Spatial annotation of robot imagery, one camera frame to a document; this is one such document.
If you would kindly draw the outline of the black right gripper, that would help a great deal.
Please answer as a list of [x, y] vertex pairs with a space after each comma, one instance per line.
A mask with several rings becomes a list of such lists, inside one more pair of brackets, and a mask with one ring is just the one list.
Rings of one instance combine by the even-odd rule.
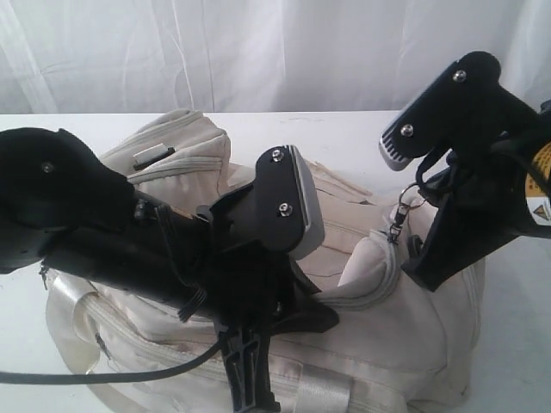
[[435, 292], [446, 280], [518, 237], [537, 237], [538, 134], [454, 148], [443, 202], [416, 256], [401, 269]]

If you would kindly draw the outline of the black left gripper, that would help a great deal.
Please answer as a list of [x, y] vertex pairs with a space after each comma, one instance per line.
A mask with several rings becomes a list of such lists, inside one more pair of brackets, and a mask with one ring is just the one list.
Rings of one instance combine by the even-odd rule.
[[180, 235], [180, 281], [193, 295], [180, 320], [204, 317], [217, 337], [234, 412], [279, 412], [270, 387], [270, 336], [324, 333], [339, 316], [314, 295], [321, 290], [289, 256], [300, 237]]

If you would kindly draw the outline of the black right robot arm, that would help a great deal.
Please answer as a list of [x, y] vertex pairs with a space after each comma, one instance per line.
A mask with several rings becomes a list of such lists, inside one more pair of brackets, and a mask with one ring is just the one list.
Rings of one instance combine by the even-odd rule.
[[402, 270], [435, 292], [446, 280], [518, 237], [550, 236], [550, 103], [539, 122], [495, 141], [480, 170], [454, 153], [446, 169], [421, 183], [436, 208], [427, 235], [408, 237]]

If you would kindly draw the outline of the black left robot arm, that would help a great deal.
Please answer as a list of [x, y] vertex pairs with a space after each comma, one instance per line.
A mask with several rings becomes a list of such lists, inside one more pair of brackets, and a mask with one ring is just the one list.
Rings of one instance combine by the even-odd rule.
[[215, 354], [236, 412], [277, 412], [272, 336], [323, 333], [337, 313], [319, 303], [298, 261], [325, 237], [313, 176], [292, 145], [258, 160], [253, 180], [195, 213], [137, 190], [66, 130], [1, 134], [1, 271], [40, 262], [210, 318], [216, 343], [151, 373], [2, 373], [12, 385], [99, 385], [165, 379]]

